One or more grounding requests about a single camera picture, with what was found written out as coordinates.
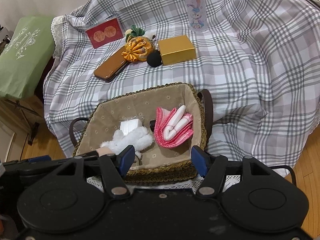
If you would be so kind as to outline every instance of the woven basket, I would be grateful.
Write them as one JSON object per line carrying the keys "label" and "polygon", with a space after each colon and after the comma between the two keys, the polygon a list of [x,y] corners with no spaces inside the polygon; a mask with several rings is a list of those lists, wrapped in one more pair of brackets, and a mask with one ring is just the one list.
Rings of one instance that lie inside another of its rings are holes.
{"label": "woven basket", "polygon": [[[159,147],[154,142],[141,152],[141,163],[132,165],[125,181],[150,183],[194,178],[197,172],[191,163],[190,149],[193,145],[204,149],[211,135],[212,99],[208,90],[197,93],[192,85],[185,83],[172,83],[119,96],[99,104],[90,118],[75,119],[70,125],[74,156],[97,149],[103,141],[111,140],[122,120],[136,116],[142,118],[143,125],[150,129],[149,122],[156,118],[158,106],[171,110],[180,105],[186,105],[187,112],[193,115],[192,138],[173,149]],[[77,142],[73,127],[79,120],[86,120],[87,125]]]}

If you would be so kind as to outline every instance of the plaid tablecloth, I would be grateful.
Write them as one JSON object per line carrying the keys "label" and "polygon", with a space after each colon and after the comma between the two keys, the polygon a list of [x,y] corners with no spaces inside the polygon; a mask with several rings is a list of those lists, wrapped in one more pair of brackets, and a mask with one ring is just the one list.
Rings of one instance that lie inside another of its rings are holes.
{"label": "plaid tablecloth", "polygon": [[[45,119],[67,157],[68,128],[98,103],[157,85],[186,82],[212,94],[209,153],[267,165],[293,166],[315,118],[320,97],[320,12],[304,0],[206,0],[209,29],[188,29],[184,0],[89,0],[52,23],[56,68],[44,84]],[[151,68],[130,64],[111,83],[93,71],[123,46],[93,49],[85,32],[108,17],[123,29],[136,24],[161,40],[187,35],[198,58]],[[84,123],[76,126],[80,138]]]}

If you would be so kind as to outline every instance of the pink and white cloth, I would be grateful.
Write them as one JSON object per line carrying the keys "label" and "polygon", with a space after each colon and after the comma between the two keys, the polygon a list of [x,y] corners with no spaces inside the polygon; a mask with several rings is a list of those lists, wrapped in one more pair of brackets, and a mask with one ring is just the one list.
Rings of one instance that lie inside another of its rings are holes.
{"label": "pink and white cloth", "polygon": [[185,111],[184,105],[171,111],[157,108],[154,135],[159,146],[175,148],[193,135],[193,117]]}

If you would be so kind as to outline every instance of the orange scrunchie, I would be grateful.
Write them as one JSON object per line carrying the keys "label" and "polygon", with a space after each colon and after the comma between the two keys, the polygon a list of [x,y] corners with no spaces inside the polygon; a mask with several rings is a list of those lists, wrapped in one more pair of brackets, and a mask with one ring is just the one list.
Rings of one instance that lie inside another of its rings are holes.
{"label": "orange scrunchie", "polygon": [[127,61],[146,61],[147,56],[155,50],[152,41],[146,37],[138,36],[128,40],[122,56]]}

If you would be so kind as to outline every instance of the yellow box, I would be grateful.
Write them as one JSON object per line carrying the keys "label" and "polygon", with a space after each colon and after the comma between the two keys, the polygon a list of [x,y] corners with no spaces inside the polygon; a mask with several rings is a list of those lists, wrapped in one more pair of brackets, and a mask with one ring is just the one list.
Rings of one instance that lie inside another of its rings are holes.
{"label": "yellow box", "polygon": [[186,35],[158,41],[163,65],[196,59],[196,49]]}

